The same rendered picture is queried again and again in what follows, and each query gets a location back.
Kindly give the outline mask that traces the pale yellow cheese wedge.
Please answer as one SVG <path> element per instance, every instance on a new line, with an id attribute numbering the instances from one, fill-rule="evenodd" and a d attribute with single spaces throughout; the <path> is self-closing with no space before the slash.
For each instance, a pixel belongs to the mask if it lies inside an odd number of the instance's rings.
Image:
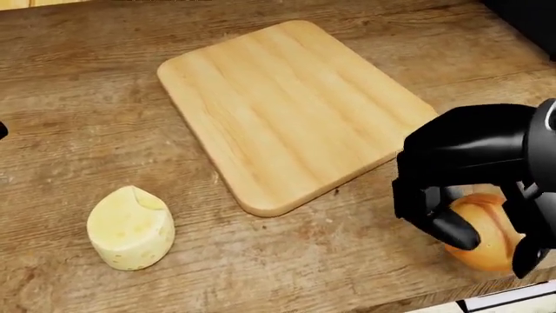
<path id="1" fill-rule="evenodd" d="M 162 260 L 175 241 L 175 221 L 159 197 L 130 185 L 104 197 L 89 213 L 87 235 L 115 270 L 142 270 Z"/>

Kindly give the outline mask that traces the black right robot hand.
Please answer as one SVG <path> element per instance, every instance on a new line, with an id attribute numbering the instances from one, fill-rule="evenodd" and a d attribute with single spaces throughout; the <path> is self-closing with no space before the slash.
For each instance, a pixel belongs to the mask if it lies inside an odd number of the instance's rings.
<path id="1" fill-rule="evenodd" d="M 556 250 L 556 192 L 543 192 L 530 177 L 526 134 L 539 106 L 490 103 L 450 109 L 408 135 L 396 157 L 394 214 L 445 244 L 472 250 L 475 228 L 450 208 L 461 185 L 492 184 L 502 207 L 524 237 L 512 271 L 523 278 Z"/>

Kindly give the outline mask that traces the white cabinet front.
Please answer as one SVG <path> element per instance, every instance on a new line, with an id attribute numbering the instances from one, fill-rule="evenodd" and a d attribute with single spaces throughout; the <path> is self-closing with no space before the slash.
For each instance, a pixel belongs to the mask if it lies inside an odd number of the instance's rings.
<path id="1" fill-rule="evenodd" d="M 455 302 L 463 313 L 556 313 L 556 280 Z"/>

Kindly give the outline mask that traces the golden bread roll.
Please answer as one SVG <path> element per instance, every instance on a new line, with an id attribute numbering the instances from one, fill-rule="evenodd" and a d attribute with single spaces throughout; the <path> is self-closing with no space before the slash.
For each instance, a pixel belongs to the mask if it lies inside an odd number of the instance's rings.
<path id="1" fill-rule="evenodd" d="M 475 228 L 480 244 L 474 250 L 460 250 L 447 244 L 445 250 L 475 270 L 512 270 L 513 253 L 524 236 L 510 223 L 502 208 L 504 202 L 504 197 L 481 192 L 452 202 L 450 208 Z"/>

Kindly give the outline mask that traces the light wooden cutting board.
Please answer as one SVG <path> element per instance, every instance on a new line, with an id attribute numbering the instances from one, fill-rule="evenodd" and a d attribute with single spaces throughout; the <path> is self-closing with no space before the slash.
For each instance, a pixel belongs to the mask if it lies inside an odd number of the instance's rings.
<path id="1" fill-rule="evenodd" d="M 281 216 L 395 157 L 433 106 L 323 28 L 290 20 L 157 70 L 241 208 Z"/>

